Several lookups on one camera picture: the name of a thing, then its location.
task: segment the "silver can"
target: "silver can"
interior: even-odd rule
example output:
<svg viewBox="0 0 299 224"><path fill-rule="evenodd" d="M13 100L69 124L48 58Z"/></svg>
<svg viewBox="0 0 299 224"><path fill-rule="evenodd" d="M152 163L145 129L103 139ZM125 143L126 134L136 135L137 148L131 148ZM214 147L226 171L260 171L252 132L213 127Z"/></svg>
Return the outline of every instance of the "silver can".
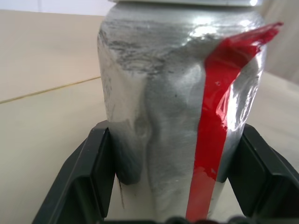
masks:
<svg viewBox="0 0 299 224"><path fill-rule="evenodd" d="M205 62L223 40L262 26L263 19L253 7L236 7L259 1L164 2L121 1L111 9L98 35L100 71L122 209L132 211L126 218L164 221L182 216L194 221L211 214L226 180L263 71L265 47L230 86L218 167L196 172ZM218 135L205 138L219 141ZM210 184L192 195L195 175ZM207 203L205 188L213 193ZM205 203L203 211L196 207L197 216L192 211L188 215L188 208L198 206L190 199Z"/></svg>

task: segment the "beige table surface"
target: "beige table surface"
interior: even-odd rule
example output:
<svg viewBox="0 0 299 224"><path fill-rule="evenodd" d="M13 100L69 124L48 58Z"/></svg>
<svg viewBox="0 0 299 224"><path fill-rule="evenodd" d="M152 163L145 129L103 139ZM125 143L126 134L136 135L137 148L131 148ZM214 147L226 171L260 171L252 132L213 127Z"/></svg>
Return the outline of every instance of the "beige table surface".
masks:
<svg viewBox="0 0 299 224"><path fill-rule="evenodd" d="M299 87L264 73L248 123L299 171L298 112ZM0 104L0 224L32 222L63 162L105 119L100 78ZM109 217L124 216L112 201ZM227 183L213 218L240 213Z"/></svg>

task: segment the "red stripe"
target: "red stripe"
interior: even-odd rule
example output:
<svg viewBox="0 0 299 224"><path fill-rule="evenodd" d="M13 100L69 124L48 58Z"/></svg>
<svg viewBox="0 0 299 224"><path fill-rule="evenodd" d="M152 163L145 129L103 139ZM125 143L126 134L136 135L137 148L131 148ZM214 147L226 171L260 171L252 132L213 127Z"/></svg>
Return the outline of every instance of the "red stripe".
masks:
<svg viewBox="0 0 299 224"><path fill-rule="evenodd" d="M198 126L193 177L186 218L207 217L227 135L230 86L242 68L274 38L282 23L264 26L224 39L205 61L206 83Z"/></svg>

